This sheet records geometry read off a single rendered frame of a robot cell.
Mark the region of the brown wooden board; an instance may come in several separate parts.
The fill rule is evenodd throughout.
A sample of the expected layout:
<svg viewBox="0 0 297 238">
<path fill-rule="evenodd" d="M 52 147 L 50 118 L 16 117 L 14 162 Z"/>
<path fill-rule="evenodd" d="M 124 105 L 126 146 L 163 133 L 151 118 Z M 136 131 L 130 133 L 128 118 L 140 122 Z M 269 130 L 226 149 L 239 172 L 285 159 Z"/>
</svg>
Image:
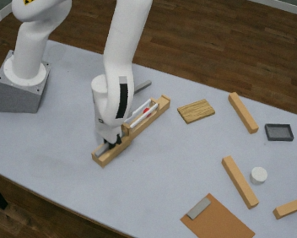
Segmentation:
<svg viewBox="0 0 297 238">
<path fill-rule="evenodd" d="M 177 111 L 186 124 L 199 121 L 215 114 L 215 110 L 206 99 L 181 106 L 177 108 Z"/>
</svg>

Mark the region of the tan wooden bar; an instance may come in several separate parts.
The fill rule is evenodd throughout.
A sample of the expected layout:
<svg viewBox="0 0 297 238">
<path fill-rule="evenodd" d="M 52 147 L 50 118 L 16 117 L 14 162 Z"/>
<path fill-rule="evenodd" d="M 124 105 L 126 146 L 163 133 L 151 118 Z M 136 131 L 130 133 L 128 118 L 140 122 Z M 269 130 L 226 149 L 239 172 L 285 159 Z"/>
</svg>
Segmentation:
<svg viewBox="0 0 297 238">
<path fill-rule="evenodd" d="M 237 189 L 247 208 L 255 208 L 259 204 L 259 201 L 254 192 L 251 190 L 245 177 L 240 172 L 240 169 L 232 159 L 231 155 L 223 157 L 221 164 L 229 175 L 230 180 L 232 180 L 233 184 L 235 185 L 235 188 Z"/>
<path fill-rule="evenodd" d="M 290 203 L 286 203 L 284 205 L 276 207 L 273 210 L 273 214 L 276 219 L 281 219 L 281 218 L 288 216 L 290 214 L 293 214 L 295 212 L 297 212 L 297 199 Z"/>
<path fill-rule="evenodd" d="M 256 124 L 250 112 L 246 109 L 239 96 L 236 93 L 231 93 L 228 96 L 228 101 L 235 109 L 235 112 L 245 125 L 249 134 L 257 133 L 259 126 Z"/>
</svg>

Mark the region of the white short cylinder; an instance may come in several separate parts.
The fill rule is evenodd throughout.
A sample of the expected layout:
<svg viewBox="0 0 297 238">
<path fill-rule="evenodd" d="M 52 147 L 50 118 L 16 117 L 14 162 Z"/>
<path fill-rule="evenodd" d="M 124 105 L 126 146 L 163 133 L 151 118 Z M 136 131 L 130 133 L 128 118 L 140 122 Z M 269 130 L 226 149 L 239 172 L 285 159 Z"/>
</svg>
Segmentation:
<svg viewBox="0 0 297 238">
<path fill-rule="evenodd" d="M 249 175 L 252 184 L 260 186 L 267 179 L 267 172 L 262 167 L 255 167 Z"/>
</svg>

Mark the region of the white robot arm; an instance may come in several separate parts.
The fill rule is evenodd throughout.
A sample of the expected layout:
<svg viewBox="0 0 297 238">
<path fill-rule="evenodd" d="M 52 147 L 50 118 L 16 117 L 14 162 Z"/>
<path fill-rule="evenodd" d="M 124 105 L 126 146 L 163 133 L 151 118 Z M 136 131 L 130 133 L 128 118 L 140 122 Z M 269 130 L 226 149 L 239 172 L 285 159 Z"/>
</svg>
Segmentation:
<svg viewBox="0 0 297 238">
<path fill-rule="evenodd" d="M 117 0 L 103 54 L 105 74 L 91 83 L 95 118 L 108 127 L 119 127 L 132 116 L 132 59 L 152 1 Z M 68 16 L 71 6 L 72 0 L 12 1 L 13 15 L 23 23 L 14 55 L 3 67 L 11 83 L 34 87 L 44 80 L 46 69 L 41 59 L 48 36 Z"/>
</svg>

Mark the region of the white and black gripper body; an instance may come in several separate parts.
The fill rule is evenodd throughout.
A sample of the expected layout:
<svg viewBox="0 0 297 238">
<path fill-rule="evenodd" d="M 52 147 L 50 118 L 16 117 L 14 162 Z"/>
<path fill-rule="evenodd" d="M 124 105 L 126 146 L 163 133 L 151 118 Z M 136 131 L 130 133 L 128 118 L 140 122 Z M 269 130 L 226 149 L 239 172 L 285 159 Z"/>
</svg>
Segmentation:
<svg viewBox="0 0 297 238">
<path fill-rule="evenodd" d="M 122 137 L 122 130 L 121 126 L 116 128 L 107 127 L 103 123 L 98 123 L 96 118 L 94 117 L 94 127 L 95 131 L 104 139 L 106 139 L 110 143 L 115 143 L 117 139 L 117 134 L 120 134 Z"/>
</svg>

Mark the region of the tan wooden base plank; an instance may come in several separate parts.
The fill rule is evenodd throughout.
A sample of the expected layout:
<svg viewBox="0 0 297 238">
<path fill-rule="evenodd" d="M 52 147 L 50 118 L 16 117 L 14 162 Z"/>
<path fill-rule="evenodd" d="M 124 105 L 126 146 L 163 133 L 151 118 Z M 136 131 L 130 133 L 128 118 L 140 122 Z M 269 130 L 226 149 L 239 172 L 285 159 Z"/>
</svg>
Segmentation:
<svg viewBox="0 0 297 238">
<path fill-rule="evenodd" d="M 121 130 L 125 133 L 125 136 L 121 139 L 121 144 L 116 144 L 116 147 L 113 149 L 107 150 L 103 155 L 99 158 L 95 157 L 95 151 L 99 149 L 104 143 L 101 144 L 92 154 L 92 160 L 95 161 L 98 165 L 104 168 L 107 164 L 109 164 L 119 153 L 124 150 L 131 141 L 135 139 L 135 137 L 141 133 L 146 127 L 148 127 L 154 120 L 156 120 L 162 113 L 164 113 L 170 107 L 170 98 L 166 95 L 161 95 L 157 100 L 154 98 L 150 98 L 152 101 L 158 104 L 158 111 L 151 116 L 140 128 L 138 128 L 134 133 L 131 133 L 131 127 L 127 125 L 125 122 L 121 125 Z M 126 129 L 124 129 L 124 127 Z"/>
</svg>

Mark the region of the brown clipboard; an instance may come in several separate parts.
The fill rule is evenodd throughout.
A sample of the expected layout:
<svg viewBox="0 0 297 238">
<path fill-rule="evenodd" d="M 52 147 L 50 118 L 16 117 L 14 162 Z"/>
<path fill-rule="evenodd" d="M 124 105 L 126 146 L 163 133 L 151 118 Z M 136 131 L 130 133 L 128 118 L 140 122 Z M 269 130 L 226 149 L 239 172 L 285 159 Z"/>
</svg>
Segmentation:
<svg viewBox="0 0 297 238">
<path fill-rule="evenodd" d="M 198 238 L 252 238 L 256 234 L 211 193 L 180 221 Z"/>
</svg>

